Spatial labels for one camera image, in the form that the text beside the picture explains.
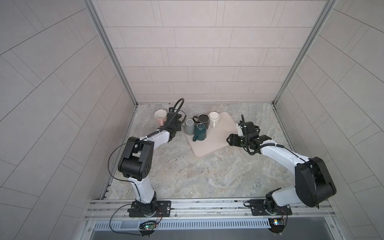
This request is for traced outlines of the pink mug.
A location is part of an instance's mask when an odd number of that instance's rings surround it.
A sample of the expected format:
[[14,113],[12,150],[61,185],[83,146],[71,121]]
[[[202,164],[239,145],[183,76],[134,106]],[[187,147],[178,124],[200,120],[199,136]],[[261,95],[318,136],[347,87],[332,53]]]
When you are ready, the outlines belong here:
[[164,126],[165,122],[167,121],[167,115],[168,113],[166,110],[157,110],[155,112],[155,118],[160,126]]

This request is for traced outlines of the dark green mug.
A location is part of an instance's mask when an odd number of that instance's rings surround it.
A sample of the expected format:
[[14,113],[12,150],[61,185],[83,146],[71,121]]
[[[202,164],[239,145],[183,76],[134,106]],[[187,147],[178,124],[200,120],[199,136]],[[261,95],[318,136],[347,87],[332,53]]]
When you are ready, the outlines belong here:
[[199,123],[195,127],[195,134],[193,136],[193,142],[204,141],[207,138],[207,128],[205,124]]

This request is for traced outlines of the white mug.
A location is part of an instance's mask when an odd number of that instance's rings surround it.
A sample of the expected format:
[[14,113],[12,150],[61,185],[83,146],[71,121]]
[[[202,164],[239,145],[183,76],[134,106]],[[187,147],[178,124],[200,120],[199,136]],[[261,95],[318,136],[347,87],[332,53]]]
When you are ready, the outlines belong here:
[[220,114],[217,112],[211,112],[209,113],[209,125],[210,128],[216,128],[220,121]]

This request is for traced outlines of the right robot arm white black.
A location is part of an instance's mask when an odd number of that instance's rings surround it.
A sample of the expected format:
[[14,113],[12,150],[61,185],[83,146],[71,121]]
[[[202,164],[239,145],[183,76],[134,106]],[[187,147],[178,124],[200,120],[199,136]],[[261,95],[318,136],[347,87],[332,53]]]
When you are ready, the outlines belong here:
[[264,206],[270,215],[276,215],[280,208],[293,204],[303,203],[308,207],[318,208],[319,203],[337,193],[327,166],[321,158],[309,158],[295,153],[266,135],[250,138],[231,134],[227,142],[230,146],[245,149],[251,156],[267,156],[294,174],[294,187],[277,189],[266,194]]

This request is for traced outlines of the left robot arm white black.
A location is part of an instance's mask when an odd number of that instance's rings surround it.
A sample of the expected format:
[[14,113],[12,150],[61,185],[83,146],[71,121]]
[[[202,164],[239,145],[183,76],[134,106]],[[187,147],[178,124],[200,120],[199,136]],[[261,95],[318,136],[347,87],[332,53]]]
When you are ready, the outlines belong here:
[[154,150],[170,142],[181,130],[182,117],[177,111],[168,112],[163,126],[142,138],[130,137],[125,144],[118,171],[131,183],[136,197],[130,209],[131,217],[152,217],[158,209],[156,192],[149,180]]

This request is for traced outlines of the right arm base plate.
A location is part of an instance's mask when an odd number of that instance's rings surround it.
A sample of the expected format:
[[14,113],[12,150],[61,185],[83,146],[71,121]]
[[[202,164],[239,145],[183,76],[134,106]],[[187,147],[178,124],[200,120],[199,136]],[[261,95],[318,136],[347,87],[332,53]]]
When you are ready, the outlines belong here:
[[253,216],[292,215],[289,205],[280,207],[273,200],[249,200],[244,202],[244,207],[250,208]]

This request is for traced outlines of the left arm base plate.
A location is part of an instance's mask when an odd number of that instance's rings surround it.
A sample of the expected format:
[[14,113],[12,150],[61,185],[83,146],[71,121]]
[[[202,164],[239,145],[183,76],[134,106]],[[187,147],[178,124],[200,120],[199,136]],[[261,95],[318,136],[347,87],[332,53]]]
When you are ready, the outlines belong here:
[[139,201],[134,201],[131,208],[128,209],[129,217],[169,217],[171,210],[171,201],[154,201],[149,204],[143,204]]

